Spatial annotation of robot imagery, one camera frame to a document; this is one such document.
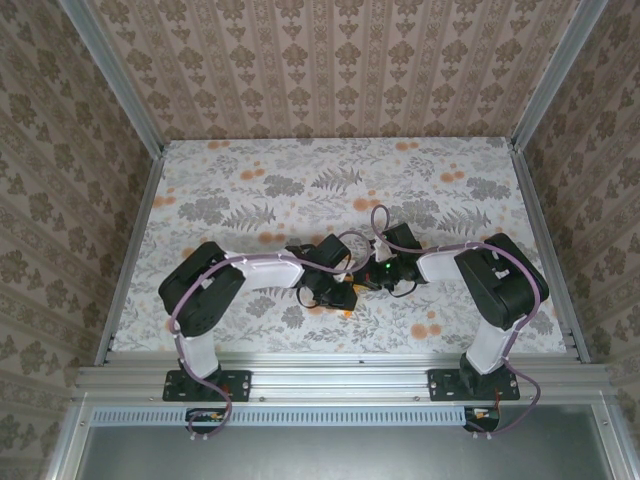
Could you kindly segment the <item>aluminium upright post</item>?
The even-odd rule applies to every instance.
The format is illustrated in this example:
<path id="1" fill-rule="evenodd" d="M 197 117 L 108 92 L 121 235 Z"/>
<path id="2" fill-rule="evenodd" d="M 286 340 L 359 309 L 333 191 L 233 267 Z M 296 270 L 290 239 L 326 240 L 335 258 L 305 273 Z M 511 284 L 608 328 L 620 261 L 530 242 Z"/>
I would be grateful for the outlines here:
<path id="1" fill-rule="evenodd" d="M 533 137 L 607 3 L 608 0 L 580 0 L 511 136 L 516 152 L 523 151 Z"/>
<path id="2" fill-rule="evenodd" d="M 60 0 L 61 6 L 84 42 L 95 64 L 126 113 L 153 162 L 162 156 L 164 140 L 147 113 L 122 60 L 116 54 L 106 30 L 86 0 Z"/>

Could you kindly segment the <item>aluminium front frame rail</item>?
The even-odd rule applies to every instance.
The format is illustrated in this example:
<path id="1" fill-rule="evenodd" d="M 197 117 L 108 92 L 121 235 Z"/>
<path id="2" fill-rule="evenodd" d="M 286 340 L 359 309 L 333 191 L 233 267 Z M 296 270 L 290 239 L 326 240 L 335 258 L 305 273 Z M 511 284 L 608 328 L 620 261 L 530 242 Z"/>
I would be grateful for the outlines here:
<path id="1" fill-rule="evenodd" d="M 227 370 L 252 371 L 250 401 L 268 406 L 425 404 L 427 372 L 459 364 L 456 353 L 223 352 L 218 358 Z M 581 363 L 574 352 L 514 355 L 511 363 L 539 383 L 544 405 L 594 403 L 611 391 L 605 367 Z M 111 352 L 103 366 L 80 369 L 72 399 L 160 406 L 165 376 L 176 366 L 171 352 Z"/>

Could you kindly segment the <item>grey metal sheet panel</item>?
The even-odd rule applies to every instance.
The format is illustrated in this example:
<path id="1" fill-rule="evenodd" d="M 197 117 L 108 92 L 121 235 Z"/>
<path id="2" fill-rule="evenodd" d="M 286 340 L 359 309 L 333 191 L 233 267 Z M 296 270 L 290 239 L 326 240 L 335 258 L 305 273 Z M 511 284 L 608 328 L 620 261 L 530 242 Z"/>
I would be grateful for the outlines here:
<path id="1" fill-rule="evenodd" d="M 613 480 L 588 428 L 475 439 L 456 428 L 97 428 L 78 480 Z"/>

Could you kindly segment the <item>floral patterned table cover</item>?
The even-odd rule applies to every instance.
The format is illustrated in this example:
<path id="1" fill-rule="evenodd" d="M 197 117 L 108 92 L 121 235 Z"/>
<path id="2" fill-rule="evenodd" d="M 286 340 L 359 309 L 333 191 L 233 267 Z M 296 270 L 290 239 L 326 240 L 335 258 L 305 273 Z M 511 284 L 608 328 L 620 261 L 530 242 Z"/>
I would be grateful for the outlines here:
<path id="1" fill-rule="evenodd" d="M 540 260 L 502 138 L 174 142 L 152 204 L 113 347 L 170 351 L 158 288 L 202 243 L 269 253 L 343 234 L 355 256 L 373 226 L 404 222 L 425 247 L 508 235 Z M 221 352 L 459 353 L 481 317 L 465 285 L 369 292 L 354 314 L 305 308 L 307 292 L 239 295 L 215 327 Z"/>

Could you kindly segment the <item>black connector board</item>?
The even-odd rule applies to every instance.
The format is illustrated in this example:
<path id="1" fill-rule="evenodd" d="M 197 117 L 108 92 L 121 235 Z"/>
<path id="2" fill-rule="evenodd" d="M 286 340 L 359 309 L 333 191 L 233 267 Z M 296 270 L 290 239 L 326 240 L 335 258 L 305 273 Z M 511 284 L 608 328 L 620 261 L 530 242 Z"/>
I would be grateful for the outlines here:
<path id="1" fill-rule="evenodd" d="M 185 427 L 192 436 L 211 436 L 226 421 L 225 408 L 194 408 L 185 414 Z"/>
<path id="2" fill-rule="evenodd" d="M 463 428 L 471 433 L 494 432 L 500 422 L 500 412 L 497 407 L 465 407 L 465 424 Z"/>

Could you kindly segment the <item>aluminium lower frame bar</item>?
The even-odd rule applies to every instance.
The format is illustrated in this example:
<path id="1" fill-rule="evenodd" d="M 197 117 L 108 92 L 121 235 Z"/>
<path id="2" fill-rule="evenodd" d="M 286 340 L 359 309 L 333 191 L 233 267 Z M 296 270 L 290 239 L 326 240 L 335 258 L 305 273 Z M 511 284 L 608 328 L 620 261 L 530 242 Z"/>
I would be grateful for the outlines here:
<path id="1" fill-rule="evenodd" d="M 76 480 L 91 431 L 93 410 L 86 396 L 72 399 L 45 480 Z"/>
<path id="2" fill-rule="evenodd" d="M 616 407 L 605 402 L 594 403 L 591 407 L 611 478 L 633 480 L 633 471 L 623 440 L 623 424 Z"/>

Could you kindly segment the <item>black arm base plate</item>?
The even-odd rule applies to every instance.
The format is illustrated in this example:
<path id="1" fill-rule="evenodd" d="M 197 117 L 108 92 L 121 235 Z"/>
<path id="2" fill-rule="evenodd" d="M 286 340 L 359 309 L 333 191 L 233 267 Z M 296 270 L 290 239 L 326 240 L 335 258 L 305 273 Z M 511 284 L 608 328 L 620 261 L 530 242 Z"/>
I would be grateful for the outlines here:
<path id="1" fill-rule="evenodd" d="M 427 377 L 430 399 L 434 402 L 520 399 L 516 376 L 504 367 L 487 375 L 461 369 L 432 369 Z"/>
<path id="2" fill-rule="evenodd" d="M 249 400 L 252 372 L 249 370 L 220 370 L 206 377 L 224 391 L 234 402 Z M 202 385 L 183 369 L 167 373 L 162 399 L 165 402 L 224 402 L 223 397 L 211 388 Z"/>

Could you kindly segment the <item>aluminium table side rail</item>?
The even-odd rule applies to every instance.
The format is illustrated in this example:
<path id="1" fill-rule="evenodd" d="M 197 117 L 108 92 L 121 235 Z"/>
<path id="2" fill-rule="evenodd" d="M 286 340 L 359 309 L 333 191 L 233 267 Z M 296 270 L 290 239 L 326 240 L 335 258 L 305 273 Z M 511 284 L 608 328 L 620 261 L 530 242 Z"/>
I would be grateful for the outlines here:
<path id="1" fill-rule="evenodd" d="M 112 297 L 111 306 L 93 363 L 94 366 L 103 366 L 105 364 L 108 353 L 111 350 L 112 342 L 117 333 L 121 315 L 126 303 L 129 286 L 135 270 L 136 261 L 139 256 L 140 247 L 146 231 L 146 225 L 152 210 L 152 204 L 164 170 L 164 163 L 164 157 L 152 162 L 140 208 L 131 232 L 129 245 L 127 247 L 126 255 L 120 270 L 116 289 Z"/>
<path id="2" fill-rule="evenodd" d="M 574 351 L 575 358 L 581 363 L 591 363 L 591 356 L 522 150 L 513 147 L 511 159 L 549 285 L 551 301 L 563 331 L 565 345 L 568 350 Z"/>

